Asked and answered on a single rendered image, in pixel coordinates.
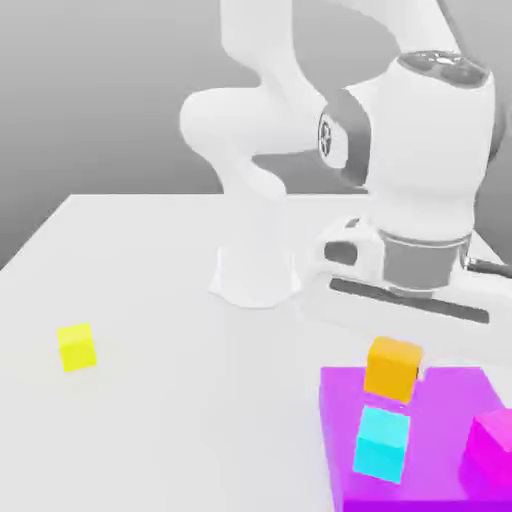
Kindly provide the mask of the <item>small magenta cube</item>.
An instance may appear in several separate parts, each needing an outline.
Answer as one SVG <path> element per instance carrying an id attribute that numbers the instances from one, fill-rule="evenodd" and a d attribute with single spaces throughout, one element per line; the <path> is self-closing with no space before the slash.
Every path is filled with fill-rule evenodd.
<path id="1" fill-rule="evenodd" d="M 466 453 L 493 484 L 512 486 L 512 409 L 474 416 Z"/>

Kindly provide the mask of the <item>small yellow cube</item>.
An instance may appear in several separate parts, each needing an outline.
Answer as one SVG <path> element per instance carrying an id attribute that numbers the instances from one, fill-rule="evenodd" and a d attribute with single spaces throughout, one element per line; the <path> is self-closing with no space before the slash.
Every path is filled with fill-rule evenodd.
<path id="1" fill-rule="evenodd" d="M 57 337 L 65 372 L 96 365 L 96 351 L 89 323 L 59 328 Z"/>

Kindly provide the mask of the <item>large purple box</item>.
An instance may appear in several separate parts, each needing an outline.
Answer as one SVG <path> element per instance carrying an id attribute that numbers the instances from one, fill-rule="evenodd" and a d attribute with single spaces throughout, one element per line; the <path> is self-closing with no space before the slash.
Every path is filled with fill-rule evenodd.
<path id="1" fill-rule="evenodd" d="M 362 367 L 324 367 L 319 408 L 335 512 L 512 512 L 512 486 L 494 486 L 465 452 L 474 416 L 501 407 L 477 367 L 428 370 L 402 406 L 363 391 Z M 364 406 L 411 418 L 402 481 L 354 472 Z"/>

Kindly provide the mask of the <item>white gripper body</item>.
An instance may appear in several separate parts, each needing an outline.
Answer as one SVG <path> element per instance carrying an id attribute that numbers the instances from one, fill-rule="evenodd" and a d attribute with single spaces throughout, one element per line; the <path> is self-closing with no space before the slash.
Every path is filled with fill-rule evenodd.
<path id="1" fill-rule="evenodd" d="M 463 272 L 429 301 L 322 276 L 304 293 L 304 311 L 367 339 L 420 345 L 431 364 L 512 367 L 512 281 L 503 277 Z"/>

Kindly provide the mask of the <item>small cyan cube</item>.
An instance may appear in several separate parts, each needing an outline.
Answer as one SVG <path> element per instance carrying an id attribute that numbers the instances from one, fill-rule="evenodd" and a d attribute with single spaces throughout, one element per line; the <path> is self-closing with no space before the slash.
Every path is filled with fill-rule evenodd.
<path id="1" fill-rule="evenodd" d="M 365 405 L 356 437 L 353 471 L 400 484 L 409 430 L 409 416 Z"/>

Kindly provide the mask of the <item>small orange cube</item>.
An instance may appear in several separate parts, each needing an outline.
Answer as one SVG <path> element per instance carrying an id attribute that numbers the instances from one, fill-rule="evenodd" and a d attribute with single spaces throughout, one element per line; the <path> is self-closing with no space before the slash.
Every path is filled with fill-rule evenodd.
<path id="1" fill-rule="evenodd" d="M 409 404 L 422 357 L 423 350 L 416 344 L 376 337 L 367 355 L 364 391 Z"/>

